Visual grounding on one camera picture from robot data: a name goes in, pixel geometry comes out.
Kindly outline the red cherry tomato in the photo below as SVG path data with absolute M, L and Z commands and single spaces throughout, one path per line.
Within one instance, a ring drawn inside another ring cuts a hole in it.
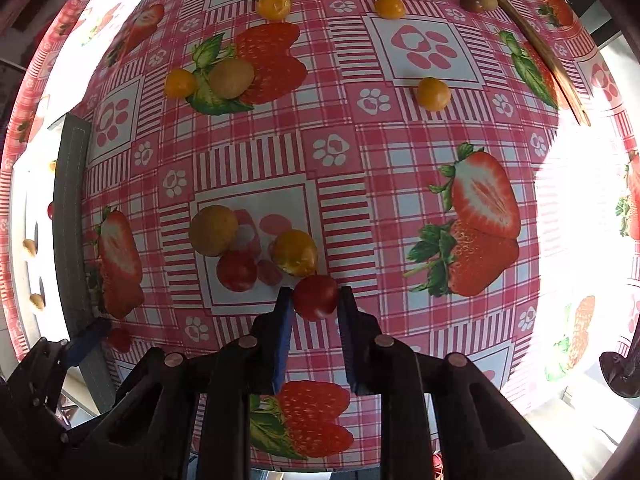
M 338 305 L 337 282 L 327 275 L 309 275 L 293 290 L 295 312 L 309 322 L 328 318 Z
M 227 250 L 217 263 L 216 275 L 226 289 L 247 292 L 257 280 L 257 264 L 250 252 Z

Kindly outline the yellow cherry tomato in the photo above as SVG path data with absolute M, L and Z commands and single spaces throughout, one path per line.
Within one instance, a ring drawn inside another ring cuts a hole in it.
M 296 229 L 280 233 L 271 245 L 272 262 L 286 274 L 306 278 L 318 270 L 318 249 L 312 237 Z

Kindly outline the white grey-rimmed tray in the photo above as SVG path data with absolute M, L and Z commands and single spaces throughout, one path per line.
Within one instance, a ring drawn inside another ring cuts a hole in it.
M 63 393 L 91 415 L 115 399 L 101 341 L 112 327 L 91 300 L 82 249 L 80 199 L 91 126 L 65 114 L 43 127 L 11 171 L 9 262 L 18 322 L 26 346 L 42 338 L 75 339 L 90 326 L 102 333 L 70 368 Z

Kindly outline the red cherry tomato on table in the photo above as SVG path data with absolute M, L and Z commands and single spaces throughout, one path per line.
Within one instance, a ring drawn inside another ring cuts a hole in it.
M 257 264 L 250 252 L 227 250 L 217 263 L 216 275 L 226 289 L 247 292 L 257 280 Z

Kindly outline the tan round longan fruit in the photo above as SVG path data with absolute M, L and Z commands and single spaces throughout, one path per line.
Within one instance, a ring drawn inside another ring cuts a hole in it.
M 189 240 L 199 254 L 218 257 L 232 244 L 238 229 L 238 220 L 230 208 L 207 206 L 191 220 Z

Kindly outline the red checkered strawberry tablecloth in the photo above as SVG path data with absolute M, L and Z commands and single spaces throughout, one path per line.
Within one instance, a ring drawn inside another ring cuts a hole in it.
M 503 10 L 407 0 L 399 20 L 375 0 L 291 0 L 285 28 L 252 0 L 67 0 L 18 94 L 1 165 L 1 362 L 24 358 L 9 262 L 11 171 L 65 113 L 91 126 L 80 214 L 85 265 L 106 221 L 125 244 L 143 301 L 119 321 L 128 348 L 104 348 L 114 387 L 151 347 L 202 354 L 245 334 L 279 287 L 270 247 L 308 233 L 318 269 L 416 351 L 467 354 L 576 477 L 623 440 L 638 402 L 599 370 L 639 319 L 639 246 L 615 206 L 638 141 L 634 107 L 559 0 L 509 0 L 564 66 L 591 126 L 578 125 L 532 44 Z M 207 76 L 242 58 L 238 98 Z M 165 96 L 183 68 L 198 88 Z M 448 106 L 416 102 L 425 77 Z M 232 292 L 218 257 L 196 252 L 191 220 L 230 208 L 227 250 L 250 252 L 257 280 Z

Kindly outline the yellow tomato on right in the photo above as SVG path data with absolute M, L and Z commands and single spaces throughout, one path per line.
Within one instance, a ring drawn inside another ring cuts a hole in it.
M 416 102 L 429 112 L 444 110 L 451 99 L 449 87 L 440 79 L 425 77 L 416 89 Z

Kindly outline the tan fruit on strawberry print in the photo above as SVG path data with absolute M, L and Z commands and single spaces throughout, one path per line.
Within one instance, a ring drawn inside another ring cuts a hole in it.
M 216 64 L 207 76 L 209 87 L 220 98 L 238 98 L 252 84 L 254 67 L 242 58 L 228 58 Z

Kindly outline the yellow tomato left of print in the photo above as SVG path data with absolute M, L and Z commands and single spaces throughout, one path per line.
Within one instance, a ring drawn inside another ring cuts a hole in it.
M 165 79 L 164 93 L 171 99 L 186 99 L 198 88 L 195 76 L 183 68 L 174 68 Z

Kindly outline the yellow tomato upper middle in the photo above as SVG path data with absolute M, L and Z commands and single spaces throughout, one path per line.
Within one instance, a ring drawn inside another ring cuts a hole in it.
M 291 13 L 291 0 L 258 0 L 256 11 L 268 22 L 282 22 Z

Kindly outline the yellow tomato near bowl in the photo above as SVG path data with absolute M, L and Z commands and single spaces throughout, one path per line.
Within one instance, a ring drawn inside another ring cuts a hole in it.
M 406 15 L 402 0 L 375 0 L 374 10 L 380 18 L 386 20 L 399 20 Z

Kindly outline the wooden cutting board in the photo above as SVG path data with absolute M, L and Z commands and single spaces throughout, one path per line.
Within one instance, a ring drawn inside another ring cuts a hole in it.
M 553 78 L 561 89 L 564 98 L 570 109 L 572 110 L 577 122 L 582 126 L 591 126 L 590 119 L 587 115 L 586 108 L 582 105 L 582 100 L 578 96 L 577 90 L 570 80 L 568 73 L 560 60 L 555 56 L 551 48 L 538 35 L 533 26 L 529 24 L 526 18 L 523 18 L 518 10 L 512 6 L 509 0 L 497 0 L 500 8 L 506 12 L 506 15 L 518 25 L 523 36 L 532 44 L 536 52 L 539 54 L 544 64 L 552 73 Z

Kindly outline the dark brown round fruit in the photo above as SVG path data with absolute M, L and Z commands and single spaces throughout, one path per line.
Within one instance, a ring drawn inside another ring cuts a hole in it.
M 480 13 L 484 11 L 483 0 L 459 0 L 459 4 L 463 10 L 468 12 Z

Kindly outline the tan round fruit by bowl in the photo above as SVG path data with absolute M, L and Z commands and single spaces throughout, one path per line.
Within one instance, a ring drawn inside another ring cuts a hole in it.
M 490 12 L 496 10 L 499 6 L 498 0 L 477 0 L 481 11 Z

